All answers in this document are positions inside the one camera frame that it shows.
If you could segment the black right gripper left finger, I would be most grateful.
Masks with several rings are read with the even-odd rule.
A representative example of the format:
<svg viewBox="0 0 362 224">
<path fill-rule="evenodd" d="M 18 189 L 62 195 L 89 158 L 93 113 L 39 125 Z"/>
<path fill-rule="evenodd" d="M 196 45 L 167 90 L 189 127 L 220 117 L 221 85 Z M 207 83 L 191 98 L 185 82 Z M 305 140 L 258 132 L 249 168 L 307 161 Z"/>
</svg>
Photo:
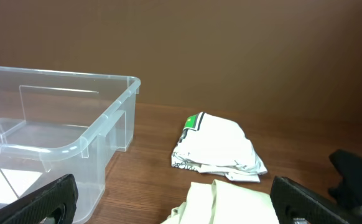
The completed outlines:
<svg viewBox="0 0 362 224">
<path fill-rule="evenodd" d="M 0 209 L 0 224 L 71 224 L 77 209 L 78 189 L 66 174 Z"/>
</svg>

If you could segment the black garment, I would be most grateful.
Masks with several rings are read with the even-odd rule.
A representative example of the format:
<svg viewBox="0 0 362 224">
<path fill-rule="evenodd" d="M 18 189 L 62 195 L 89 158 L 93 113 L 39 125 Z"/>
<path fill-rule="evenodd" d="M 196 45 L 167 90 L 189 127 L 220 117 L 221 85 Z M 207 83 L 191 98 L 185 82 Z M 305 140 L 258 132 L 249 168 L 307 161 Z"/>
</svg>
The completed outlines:
<svg viewBox="0 0 362 224">
<path fill-rule="evenodd" d="M 347 210 L 362 206 L 362 157 L 338 149 L 329 159 L 341 176 L 341 182 L 328 189 L 329 195 Z"/>
</svg>

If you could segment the white shirt with green tag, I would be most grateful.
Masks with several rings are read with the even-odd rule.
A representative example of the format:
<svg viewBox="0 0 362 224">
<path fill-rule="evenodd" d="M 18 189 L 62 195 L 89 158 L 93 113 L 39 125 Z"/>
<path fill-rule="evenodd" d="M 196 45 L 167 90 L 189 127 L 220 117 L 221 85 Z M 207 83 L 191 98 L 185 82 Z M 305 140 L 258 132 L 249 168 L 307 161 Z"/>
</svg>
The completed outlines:
<svg viewBox="0 0 362 224">
<path fill-rule="evenodd" d="M 171 166 L 234 182 L 260 182 L 259 177 L 267 174 L 238 123 L 203 111 L 186 119 L 171 154 Z"/>
</svg>

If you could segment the cream cloth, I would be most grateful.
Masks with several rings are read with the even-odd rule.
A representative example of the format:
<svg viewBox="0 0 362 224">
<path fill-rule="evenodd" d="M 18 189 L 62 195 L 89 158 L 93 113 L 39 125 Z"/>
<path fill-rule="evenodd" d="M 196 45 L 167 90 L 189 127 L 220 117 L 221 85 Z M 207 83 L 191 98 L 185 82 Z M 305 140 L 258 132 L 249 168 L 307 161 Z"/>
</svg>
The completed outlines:
<svg viewBox="0 0 362 224">
<path fill-rule="evenodd" d="M 279 224 L 269 194 L 220 180 L 192 182 L 186 201 L 162 224 Z"/>
</svg>

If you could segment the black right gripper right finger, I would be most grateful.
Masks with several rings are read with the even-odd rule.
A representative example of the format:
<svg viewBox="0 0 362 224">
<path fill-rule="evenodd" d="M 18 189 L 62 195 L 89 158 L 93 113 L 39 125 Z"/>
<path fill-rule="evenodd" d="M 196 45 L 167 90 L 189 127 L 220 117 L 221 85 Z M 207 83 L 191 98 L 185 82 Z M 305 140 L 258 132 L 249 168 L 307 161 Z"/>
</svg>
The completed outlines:
<svg viewBox="0 0 362 224">
<path fill-rule="evenodd" d="M 274 178 L 270 198 L 280 224 L 362 224 L 362 206 L 347 210 L 287 177 Z"/>
</svg>

